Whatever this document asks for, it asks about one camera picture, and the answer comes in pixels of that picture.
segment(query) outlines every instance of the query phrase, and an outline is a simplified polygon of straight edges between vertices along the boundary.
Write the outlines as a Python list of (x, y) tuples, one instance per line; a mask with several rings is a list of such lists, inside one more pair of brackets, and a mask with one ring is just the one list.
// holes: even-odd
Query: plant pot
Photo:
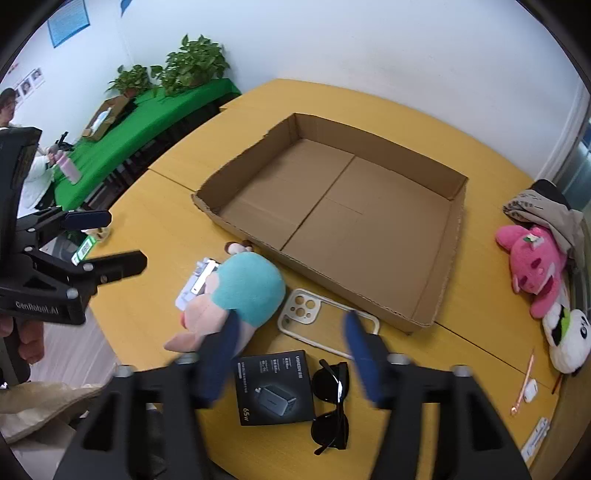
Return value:
[(138, 95), (138, 89), (137, 88), (126, 88), (125, 91), (123, 92), (123, 95), (125, 95), (127, 98), (134, 98)]
[(189, 85), (189, 88), (200, 87), (204, 83), (205, 82), (201, 78), (195, 76), (195, 77), (193, 77), (193, 80), (191, 81), (191, 85)]

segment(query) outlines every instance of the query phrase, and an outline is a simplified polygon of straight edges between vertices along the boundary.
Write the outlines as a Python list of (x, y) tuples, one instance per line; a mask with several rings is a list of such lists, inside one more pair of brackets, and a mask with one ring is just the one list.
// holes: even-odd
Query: sunglasses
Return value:
[(345, 450), (349, 439), (349, 420), (343, 406), (349, 393), (349, 367), (347, 362), (329, 365), (324, 359), (320, 360), (320, 365), (322, 369), (312, 377), (312, 392), (319, 399), (336, 405), (336, 408), (312, 422), (312, 439), (321, 445), (315, 455), (320, 455), (328, 447)]

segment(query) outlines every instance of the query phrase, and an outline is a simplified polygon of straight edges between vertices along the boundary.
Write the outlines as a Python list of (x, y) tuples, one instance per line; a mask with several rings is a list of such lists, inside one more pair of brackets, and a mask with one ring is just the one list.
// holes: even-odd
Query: green table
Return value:
[(56, 203), (65, 210), (82, 205), (85, 198), (119, 165), (150, 140), (195, 110), (227, 94), (240, 94), (230, 79), (216, 79), (174, 97), (160, 89), (136, 98), (137, 108), (100, 141), (82, 138), (71, 152), (82, 178), (72, 185), (56, 169)]

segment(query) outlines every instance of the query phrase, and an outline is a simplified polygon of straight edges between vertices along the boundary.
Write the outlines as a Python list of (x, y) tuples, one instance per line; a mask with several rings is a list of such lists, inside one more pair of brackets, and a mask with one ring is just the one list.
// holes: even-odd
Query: wooden table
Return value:
[[(269, 104), (264, 101), (265, 89), (271, 99)], [(320, 94), (315, 94), (317, 101), (301, 96), (300, 89), (310, 89), (309, 94), (320, 89)], [(332, 90), (341, 94), (335, 94), (340, 101), (330, 110), (330, 102), (325, 100)], [(231, 102), (227, 110), (161, 157), (153, 170), (111, 209), (113, 234), (93, 255), (139, 248), (148, 257), (143, 275), (102, 287), (92, 301), (100, 326), (119, 359), (147, 369), (173, 358), (174, 354), (165, 351), (162, 344), (181, 330), (174, 299), (197, 260), (227, 257), (223, 246), (232, 237), (211, 223), (191, 200), (191, 193), (200, 183), (228, 158), (240, 153), (253, 135), (263, 136), (287, 112), (322, 114), (337, 121), (349, 115), (347, 123), (378, 130), (383, 137), (470, 177), (465, 227), (439, 323), (412, 336), (383, 324), (381, 335), (392, 351), (406, 353), (420, 365), (438, 369), (470, 365), (521, 446), (541, 416), (552, 417), (558, 399), (558, 395), (550, 393), (555, 373), (548, 367), (540, 325), (529, 318), (525, 299), (511, 292), (506, 254), (493, 240), (494, 230), (508, 223), (499, 205), (527, 186), (529, 179), (474, 139), (392, 102), (301, 82), (271, 82), (239, 100), (251, 95), (259, 97), (259, 101), (252, 105)], [(340, 300), (308, 279), (280, 268), (289, 287), (307, 288)], [(317, 333), (339, 338), (340, 317), (328, 314), (322, 320)], [(534, 376), (540, 390), (534, 402), (524, 404), (519, 415), (510, 417), (509, 409), (533, 346), (538, 352)], [(338, 357), (280, 334), (275, 319), (257, 331), (245, 353), (301, 348), (308, 353), (311, 372), (319, 367), (320, 358), (338, 361)], [(328, 408), (327, 404), (316, 405), (317, 413)], [(228, 382), (224, 396), (212, 410), (202, 411), (200, 418), (212, 460), (239, 480), (368, 478), (387, 414), (365, 400), (354, 370), (345, 410), (350, 421), (348, 449), (331, 450), (321, 456), (313, 455), (315, 444), (309, 423), (241, 427), (233, 382)], [(420, 479), (430, 478), (437, 428), (436, 406), (426, 406), (424, 411)]]

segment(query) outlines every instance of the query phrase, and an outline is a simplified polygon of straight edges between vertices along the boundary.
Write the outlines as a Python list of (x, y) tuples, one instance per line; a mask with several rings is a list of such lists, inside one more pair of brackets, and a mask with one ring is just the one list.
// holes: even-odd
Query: human hand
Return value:
[[(12, 317), (0, 315), (0, 337), (7, 337), (12, 333), (14, 323)], [(18, 354), (29, 364), (36, 364), (45, 355), (43, 344), (43, 322), (39, 320), (25, 320), (18, 324), (18, 336), (21, 344)]]

